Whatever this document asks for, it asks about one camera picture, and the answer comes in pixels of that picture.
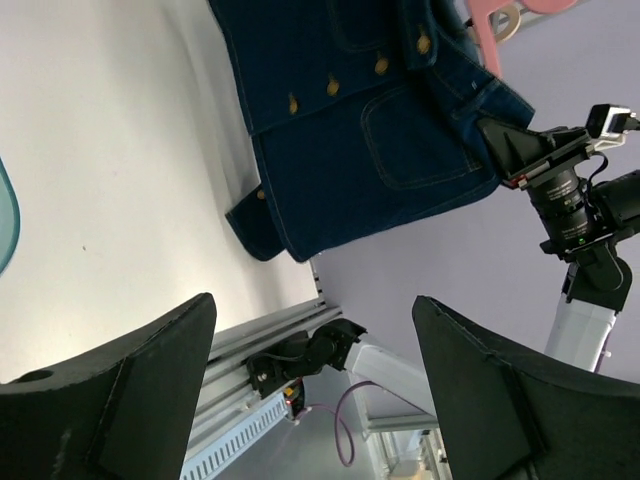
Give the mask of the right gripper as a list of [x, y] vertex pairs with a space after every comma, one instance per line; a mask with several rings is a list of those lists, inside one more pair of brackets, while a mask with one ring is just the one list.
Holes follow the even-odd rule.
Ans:
[[527, 193], [551, 240], [585, 240], [593, 235], [596, 221], [585, 180], [575, 170], [590, 157], [585, 129], [535, 133], [488, 117], [476, 125], [503, 184]]

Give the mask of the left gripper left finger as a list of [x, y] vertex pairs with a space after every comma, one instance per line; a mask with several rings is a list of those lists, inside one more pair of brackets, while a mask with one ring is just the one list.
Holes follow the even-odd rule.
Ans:
[[4, 479], [177, 479], [216, 324], [201, 293], [1, 387]]

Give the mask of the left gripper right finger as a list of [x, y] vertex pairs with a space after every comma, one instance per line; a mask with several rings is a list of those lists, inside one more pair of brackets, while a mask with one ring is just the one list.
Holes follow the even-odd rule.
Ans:
[[455, 479], [636, 479], [639, 387], [562, 363], [427, 296], [413, 321]]

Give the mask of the pink plastic hanger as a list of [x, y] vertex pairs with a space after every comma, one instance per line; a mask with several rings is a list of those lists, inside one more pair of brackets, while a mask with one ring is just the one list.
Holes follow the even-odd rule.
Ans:
[[518, 32], [557, 18], [585, 1], [578, 0], [469, 0], [465, 1], [467, 33], [476, 45], [484, 67], [501, 78], [498, 46]]

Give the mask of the dark denim skirt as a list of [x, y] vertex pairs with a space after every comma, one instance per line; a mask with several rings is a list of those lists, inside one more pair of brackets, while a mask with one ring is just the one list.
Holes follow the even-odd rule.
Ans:
[[499, 185], [477, 123], [533, 108], [450, 1], [214, 1], [259, 183], [227, 214], [268, 261], [466, 206]]

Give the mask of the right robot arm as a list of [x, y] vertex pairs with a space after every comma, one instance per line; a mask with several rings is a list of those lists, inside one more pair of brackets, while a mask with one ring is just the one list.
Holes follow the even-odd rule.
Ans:
[[[578, 128], [534, 132], [489, 118], [477, 125], [504, 185], [529, 195], [548, 235], [541, 249], [568, 265], [544, 353], [594, 372], [633, 281], [616, 246], [639, 232], [639, 173], [596, 184], [575, 167], [623, 145], [639, 120], [627, 108], [600, 104]], [[246, 366], [261, 398], [330, 366], [430, 409], [424, 371], [344, 318], [293, 333], [250, 356]]]

